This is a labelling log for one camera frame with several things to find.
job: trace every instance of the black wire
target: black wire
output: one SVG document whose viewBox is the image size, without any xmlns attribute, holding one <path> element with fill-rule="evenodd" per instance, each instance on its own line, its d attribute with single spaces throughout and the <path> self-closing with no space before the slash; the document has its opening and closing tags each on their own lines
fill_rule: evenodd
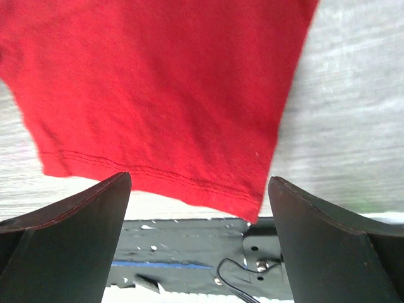
<svg viewBox="0 0 404 303">
<path fill-rule="evenodd" d="M 243 290 L 241 290 L 241 289 L 239 289 L 239 288 L 237 288 L 237 287 L 231 285 L 228 281 L 226 281 L 226 280 L 222 277 L 222 275 L 220 274 L 220 268 L 221 268 L 221 267 L 223 266 L 223 264 L 226 263 L 226 262 L 233 263 L 233 264 L 236 265 L 237 267 L 239 267 L 239 268 L 241 268 L 242 270 L 247 271 L 247 272 L 249 272 L 249 273 L 260 273 L 260 274 L 266 273 L 266 272 L 270 271 L 272 268 L 274 268 L 274 267 L 280 265 L 280 263 L 277 263 L 277 264 L 271 265 L 270 267 L 268 267 L 268 268 L 267 268 L 266 270 L 264 270 L 264 271 L 255 271 L 255 270 L 249 270 L 249 269 L 243 267 L 242 265 L 240 265 L 239 263 L 237 263 L 236 261 L 234 261 L 234 260 L 232 260 L 232 259 L 229 259 L 229 258 L 225 258 L 225 259 L 221 260 L 221 262 L 220 262 L 219 265 L 217 266 L 217 270 L 216 270 L 216 275 L 217 275 L 218 279 L 219 279 L 224 285 L 226 285 L 234 295 L 236 295 L 238 298 L 240 298 L 241 300 L 243 300 L 243 301 L 246 302 L 246 303 L 259 303 L 259 301 L 256 300 L 253 296 L 251 296 L 251 295 L 247 294 L 246 292 L 244 292 Z"/>
</svg>

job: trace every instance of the blue tape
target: blue tape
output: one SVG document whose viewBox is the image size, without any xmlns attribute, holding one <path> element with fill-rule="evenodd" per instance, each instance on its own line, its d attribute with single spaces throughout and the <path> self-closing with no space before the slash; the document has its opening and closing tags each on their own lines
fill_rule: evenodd
<svg viewBox="0 0 404 303">
<path fill-rule="evenodd" d="M 179 268 L 188 270 L 211 270 L 211 266 L 203 266 L 197 264 L 180 264 L 180 263 L 146 263 L 146 262 L 126 262 L 113 261 L 112 266 L 123 267 L 152 267 L 152 268 Z"/>
</svg>

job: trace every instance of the bolt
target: bolt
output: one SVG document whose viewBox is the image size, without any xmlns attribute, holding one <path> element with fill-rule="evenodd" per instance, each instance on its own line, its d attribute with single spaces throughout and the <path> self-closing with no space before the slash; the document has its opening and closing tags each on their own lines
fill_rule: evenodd
<svg viewBox="0 0 404 303">
<path fill-rule="evenodd" d="M 222 281 L 220 281 L 220 279 L 219 279 L 218 277 L 215 278 L 215 283 L 216 283 L 217 285 L 219 285 L 219 286 L 222 286 L 222 285 L 223 285 Z"/>
<path fill-rule="evenodd" d="M 256 265 L 257 265 L 257 271 L 259 273 L 263 273 L 270 267 L 270 265 L 266 261 L 257 261 Z"/>
</svg>

